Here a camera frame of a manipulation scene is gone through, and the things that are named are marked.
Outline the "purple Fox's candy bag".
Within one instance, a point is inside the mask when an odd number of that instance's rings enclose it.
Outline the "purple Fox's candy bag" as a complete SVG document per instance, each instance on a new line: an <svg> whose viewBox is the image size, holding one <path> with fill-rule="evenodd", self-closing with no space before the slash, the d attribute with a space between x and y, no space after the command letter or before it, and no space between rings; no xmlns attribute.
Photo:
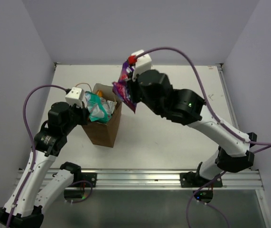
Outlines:
<svg viewBox="0 0 271 228"><path fill-rule="evenodd" d="M132 102L131 93L127 86L128 82L132 82L133 71L134 67L130 66L129 62L126 60L122 65L118 81L112 82L112 91L135 113L137 104Z"/></svg>

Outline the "teal candy bag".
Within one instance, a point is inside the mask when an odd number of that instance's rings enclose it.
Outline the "teal candy bag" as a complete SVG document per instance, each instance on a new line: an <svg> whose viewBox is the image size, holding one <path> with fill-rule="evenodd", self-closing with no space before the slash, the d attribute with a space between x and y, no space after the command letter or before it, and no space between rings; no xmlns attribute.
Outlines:
<svg viewBox="0 0 271 228"><path fill-rule="evenodd" d="M92 92L85 92L85 100L91 122L99 122L103 124L109 122L117 105L116 100L106 100Z"/></svg>

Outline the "brown paper bag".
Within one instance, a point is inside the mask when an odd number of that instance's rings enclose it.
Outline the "brown paper bag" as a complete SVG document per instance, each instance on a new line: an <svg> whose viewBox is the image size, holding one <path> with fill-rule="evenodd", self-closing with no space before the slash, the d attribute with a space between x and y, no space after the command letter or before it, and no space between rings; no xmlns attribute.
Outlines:
<svg viewBox="0 0 271 228"><path fill-rule="evenodd" d="M82 128L92 144L112 148L120 125L122 103L113 93L111 86L97 83L94 85L92 93L95 94L97 90L102 90L104 99L116 100L115 111L108 123L91 122L88 119L87 125L83 125Z"/></svg>

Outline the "orange Kettle chips bag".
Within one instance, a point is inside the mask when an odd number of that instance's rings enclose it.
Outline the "orange Kettle chips bag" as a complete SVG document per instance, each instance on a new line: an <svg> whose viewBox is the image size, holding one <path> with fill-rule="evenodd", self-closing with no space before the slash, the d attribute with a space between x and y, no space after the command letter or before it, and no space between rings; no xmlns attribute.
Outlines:
<svg viewBox="0 0 271 228"><path fill-rule="evenodd" d="M95 94L98 95L99 97L103 97L103 92L102 92L102 90L97 90L97 91L95 92Z"/></svg>

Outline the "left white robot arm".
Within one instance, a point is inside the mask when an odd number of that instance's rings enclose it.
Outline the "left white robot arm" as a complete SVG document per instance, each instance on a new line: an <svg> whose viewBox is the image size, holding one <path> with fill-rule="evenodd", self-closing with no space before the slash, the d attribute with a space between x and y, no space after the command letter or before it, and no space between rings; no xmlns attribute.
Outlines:
<svg viewBox="0 0 271 228"><path fill-rule="evenodd" d="M82 178L81 167L71 162L60 166L54 178L42 187L43 180L61 149L68 134L77 126L85 125L89 111L66 102L54 103L34 137L34 150L10 199L0 207L0 223L8 228L38 228L52 203L70 186L92 184Z"/></svg>

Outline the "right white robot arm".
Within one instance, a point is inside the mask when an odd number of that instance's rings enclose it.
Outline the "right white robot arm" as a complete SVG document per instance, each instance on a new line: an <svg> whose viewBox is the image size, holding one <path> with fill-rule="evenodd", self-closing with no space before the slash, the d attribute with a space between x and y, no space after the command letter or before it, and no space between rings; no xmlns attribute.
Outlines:
<svg viewBox="0 0 271 228"><path fill-rule="evenodd" d="M254 154L250 151L254 133L243 133L230 126L226 130L223 119L212 116L207 102L190 89L174 89L166 74L148 70L128 79L131 100L144 103L154 114L173 123L193 128L218 144L218 149L208 160L199 163L190 179L206 186L223 171L237 173L253 166Z"/></svg>

